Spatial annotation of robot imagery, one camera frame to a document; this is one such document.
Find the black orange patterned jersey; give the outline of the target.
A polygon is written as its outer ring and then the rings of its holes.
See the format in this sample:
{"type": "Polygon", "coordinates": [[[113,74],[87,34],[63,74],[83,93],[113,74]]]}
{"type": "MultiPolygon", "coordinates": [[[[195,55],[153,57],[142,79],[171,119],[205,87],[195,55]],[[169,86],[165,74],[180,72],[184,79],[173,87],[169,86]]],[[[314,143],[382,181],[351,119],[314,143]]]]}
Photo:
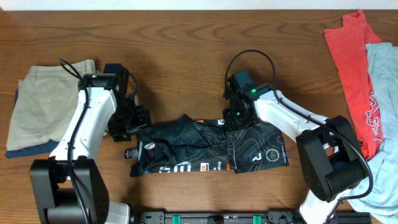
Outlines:
{"type": "Polygon", "coordinates": [[[262,121],[232,130],[223,119],[194,120],[183,115],[138,134],[137,140],[131,177],[222,170],[238,174],[289,164],[282,132],[262,121]]]}

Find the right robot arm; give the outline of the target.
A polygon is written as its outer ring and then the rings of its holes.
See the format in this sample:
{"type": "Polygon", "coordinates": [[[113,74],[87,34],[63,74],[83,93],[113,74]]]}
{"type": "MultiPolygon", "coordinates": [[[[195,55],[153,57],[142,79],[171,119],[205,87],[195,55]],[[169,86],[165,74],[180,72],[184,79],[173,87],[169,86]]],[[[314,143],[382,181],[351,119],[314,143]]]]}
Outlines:
{"type": "Polygon", "coordinates": [[[277,127],[297,144],[302,173],[309,188],[294,223],[370,223],[366,212],[338,212],[349,193],[372,174],[349,121],[313,114],[272,85],[227,81],[235,126],[252,120],[277,127]]]}

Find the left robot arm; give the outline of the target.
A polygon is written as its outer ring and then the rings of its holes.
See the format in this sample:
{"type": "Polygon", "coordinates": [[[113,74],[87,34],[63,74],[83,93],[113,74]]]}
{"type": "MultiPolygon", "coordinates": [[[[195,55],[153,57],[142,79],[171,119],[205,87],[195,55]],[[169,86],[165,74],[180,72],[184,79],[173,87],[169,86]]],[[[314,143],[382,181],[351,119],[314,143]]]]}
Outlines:
{"type": "Polygon", "coordinates": [[[36,159],[30,179],[41,223],[133,223],[126,203],[114,202],[96,161],[103,136],[130,141],[151,126],[149,112],[127,93],[132,74],[86,74],[65,135],[48,159],[36,159]]]}

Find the folded beige trousers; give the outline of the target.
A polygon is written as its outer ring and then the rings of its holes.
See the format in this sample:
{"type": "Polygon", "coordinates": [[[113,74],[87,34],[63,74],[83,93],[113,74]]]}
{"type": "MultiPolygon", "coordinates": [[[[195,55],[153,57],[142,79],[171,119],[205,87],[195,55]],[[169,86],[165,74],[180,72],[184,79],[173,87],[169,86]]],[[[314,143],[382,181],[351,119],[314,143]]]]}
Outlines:
{"type": "Polygon", "coordinates": [[[22,80],[9,126],[7,150],[60,142],[78,103],[78,79],[61,66],[32,66],[22,80]]]}

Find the folded navy garment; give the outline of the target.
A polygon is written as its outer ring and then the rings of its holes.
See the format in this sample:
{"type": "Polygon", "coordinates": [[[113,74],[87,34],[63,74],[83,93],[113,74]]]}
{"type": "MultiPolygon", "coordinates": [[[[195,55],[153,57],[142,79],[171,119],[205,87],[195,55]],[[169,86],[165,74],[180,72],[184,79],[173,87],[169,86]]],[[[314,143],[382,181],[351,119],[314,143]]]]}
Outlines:
{"type": "Polygon", "coordinates": [[[34,156],[38,154],[44,154],[48,152],[52,152],[57,146],[59,142],[50,139],[48,142],[43,144],[38,144],[34,146],[27,146],[18,150],[7,150],[5,153],[5,157],[8,159],[16,158],[16,157],[27,157],[34,156]]]}

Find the red t-shirt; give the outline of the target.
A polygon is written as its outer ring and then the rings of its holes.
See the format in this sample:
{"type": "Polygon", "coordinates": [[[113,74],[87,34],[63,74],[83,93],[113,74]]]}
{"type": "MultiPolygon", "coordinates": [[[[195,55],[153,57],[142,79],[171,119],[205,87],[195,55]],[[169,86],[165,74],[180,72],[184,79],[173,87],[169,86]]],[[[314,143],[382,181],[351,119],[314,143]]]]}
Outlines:
{"type": "Polygon", "coordinates": [[[384,140],[379,105],[369,76],[366,44],[381,39],[373,32],[362,10],[342,17],[338,29],[326,29],[325,40],[338,70],[345,99],[361,150],[373,158],[384,140]]]}

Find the light blue t-shirt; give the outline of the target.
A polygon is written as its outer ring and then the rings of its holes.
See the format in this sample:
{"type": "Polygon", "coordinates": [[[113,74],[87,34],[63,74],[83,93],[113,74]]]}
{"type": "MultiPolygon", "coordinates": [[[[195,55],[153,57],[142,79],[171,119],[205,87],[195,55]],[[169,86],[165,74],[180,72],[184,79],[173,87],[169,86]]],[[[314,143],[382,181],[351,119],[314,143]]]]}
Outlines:
{"type": "Polygon", "coordinates": [[[366,50],[384,141],[368,161],[374,180],[371,193],[348,202],[382,223],[397,223],[397,47],[383,42],[367,44],[366,50]]]}

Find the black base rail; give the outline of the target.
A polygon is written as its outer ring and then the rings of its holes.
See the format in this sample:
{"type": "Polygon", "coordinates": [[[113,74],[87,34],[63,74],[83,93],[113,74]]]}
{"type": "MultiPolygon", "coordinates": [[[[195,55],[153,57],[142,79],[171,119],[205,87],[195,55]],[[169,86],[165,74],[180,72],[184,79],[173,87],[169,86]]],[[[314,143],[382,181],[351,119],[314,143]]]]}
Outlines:
{"type": "MultiPolygon", "coordinates": [[[[296,224],[310,223],[305,221],[298,212],[269,211],[266,213],[164,213],[143,212],[134,223],[145,224],[296,224]]],[[[372,224],[369,213],[337,212],[326,221],[315,223],[333,224],[372,224]]]]}

